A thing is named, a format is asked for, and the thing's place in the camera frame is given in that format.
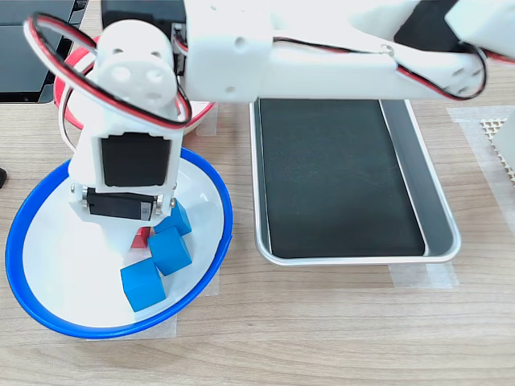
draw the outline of blue cube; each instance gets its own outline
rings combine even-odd
[[[187,235],[192,231],[186,210],[177,200],[175,201],[175,207],[171,210],[171,214],[154,227],[154,232],[160,233],[171,227],[176,227],[181,236]]]
[[[134,312],[159,303],[167,296],[151,258],[121,269],[123,292]]]
[[[192,263],[186,243],[175,227],[151,236],[148,246],[155,266],[165,276]]]

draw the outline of metal tray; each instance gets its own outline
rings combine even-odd
[[[418,256],[319,256],[278,257],[270,245],[269,217],[262,147],[260,101],[250,105],[250,137],[253,173],[254,223],[257,250],[278,265],[379,265],[394,263],[441,263],[461,247],[461,236],[444,197],[409,101],[378,101],[393,144],[416,223],[425,245]]]

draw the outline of red cube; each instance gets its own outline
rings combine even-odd
[[[131,248],[146,248],[148,246],[148,237],[150,236],[150,227],[140,228],[136,237],[132,242]]]

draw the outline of white robotic arm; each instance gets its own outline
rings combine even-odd
[[[368,1],[353,10],[348,2],[321,2],[319,14],[311,15],[302,13],[313,7],[309,2],[288,3],[292,15],[277,11],[280,4],[273,11],[261,3],[186,2],[185,79],[191,98],[466,100],[484,87],[479,50],[422,51],[393,41],[418,2]],[[512,0],[459,0],[446,20],[468,47],[515,56],[514,7]]]
[[[47,15],[29,19],[26,36],[42,61],[99,103],[69,168],[70,200],[81,219],[117,232],[118,250],[130,247],[138,228],[171,213],[183,127],[192,114],[188,98],[464,101],[486,85],[483,49],[515,56],[515,0],[459,0],[447,12],[465,52],[394,42],[416,1],[368,0],[345,12],[320,2],[317,23],[309,23],[316,14],[297,12],[307,3],[295,2],[291,14],[280,10],[284,4],[190,0],[187,22],[171,23],[170,39],[151,23],[122,19],[105,28],[98,45]],[[54,57],[38,23],[89,48],[91,62],[97,58],[91,81]]]

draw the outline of blue bowl rim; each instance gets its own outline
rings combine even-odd
[[[6,273],[11,290],[20,306],[36,321],[61,334],[83,339],[109,339],[134,334],[155,326],[181,311],[196,298],[215,276],[216,271],[220,268],[225,254],[227,253],[232,239],[233,209],[229,192],[224,181],[205,159],[184,148],[181,150],[181,158],[198,166],[208,175],[220,194],[224,208],[224,230],[215,257],[208,271],[190,292],[174,305],[150,318],[116,327],[89,327],[67,322],[55,316],[38,301],[25,278],[23,269],[23,244],[31,222],[41,205],[43,205],[47,197],[68,177],[69,161],[67,161],[51,172],[27,196],[10,227],[6,244]]]

